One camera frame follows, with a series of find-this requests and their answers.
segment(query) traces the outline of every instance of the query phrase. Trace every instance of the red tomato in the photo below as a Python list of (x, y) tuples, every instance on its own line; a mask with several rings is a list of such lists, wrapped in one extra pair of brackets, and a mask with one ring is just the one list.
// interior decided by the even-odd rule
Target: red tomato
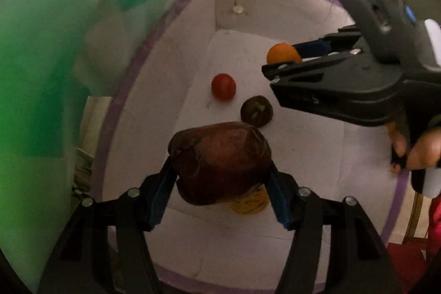
[(211, 81), (211, 93), (219, 100), (231, 100), (236, 94), (236, 82), (228, 74), (217, 74)]

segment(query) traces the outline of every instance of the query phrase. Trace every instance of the yellow fruit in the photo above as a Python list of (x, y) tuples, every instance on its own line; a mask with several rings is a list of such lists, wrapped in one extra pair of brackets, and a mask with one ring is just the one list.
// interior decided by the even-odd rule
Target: yellow fruit
[(261, 185), (252, 194), (230, 203), (234, 212), (240, 215), (254, 215), (262, 212), (270, 204), (265, 186)]
[(301, 63), (302, 57), (292, 45), (285, 42), (274, 45), (266, 55), (267, 64), (277, 64), (286, 61)]

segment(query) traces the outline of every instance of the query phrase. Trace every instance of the finger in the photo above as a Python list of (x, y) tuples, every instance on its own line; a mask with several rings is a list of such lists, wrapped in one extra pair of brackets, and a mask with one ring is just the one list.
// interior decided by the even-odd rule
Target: finger
[(400, 171), (401, 171), (401, 166), (400, 166), (399, 164), (397, 164), (397, 163), (391, 163), (391, 165), (390, 165), (390, 171), (391, 171), (393, 174), (398, 174), (398, 173), (400, 173)]
[(441, 157), (441, 128), (426, 131), (420, 136), (407, 157), (407, 168), (419, 170), (433, 167)]
[(389, 138), (396, 154), (399, 157), (403, 157), (407, 150), (406, 138), (398, 130), (389, 131)]
[(386, 124), (387, 130), (389, 131), (389, 133), (391, 133), (392, 131), (396, 130), (396, 122), (392, 121), (392, 122), (388, 122)]

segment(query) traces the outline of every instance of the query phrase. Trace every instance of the red fabric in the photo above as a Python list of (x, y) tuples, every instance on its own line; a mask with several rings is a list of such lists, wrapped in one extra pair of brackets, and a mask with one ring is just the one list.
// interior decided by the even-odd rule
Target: red fabric
[(395, 243), (389, 243), (387, 252), (400, 279), (403, 293), (407, 293), (427, 270), (423, 253), (416, 247)]
[(432, 200), (429, 208), (427, 260), (431, 262), (441, 248), (441, 196)]

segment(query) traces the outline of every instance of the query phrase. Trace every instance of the wrinkled apple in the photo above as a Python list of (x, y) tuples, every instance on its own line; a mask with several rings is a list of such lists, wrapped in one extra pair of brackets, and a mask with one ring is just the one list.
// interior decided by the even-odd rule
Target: wrinkled apple
[(255, 127), (225, 122), (176, 133), (168, 144), (182, 198), (194, 205), (232, 201), (264, 181), (271, 149)]

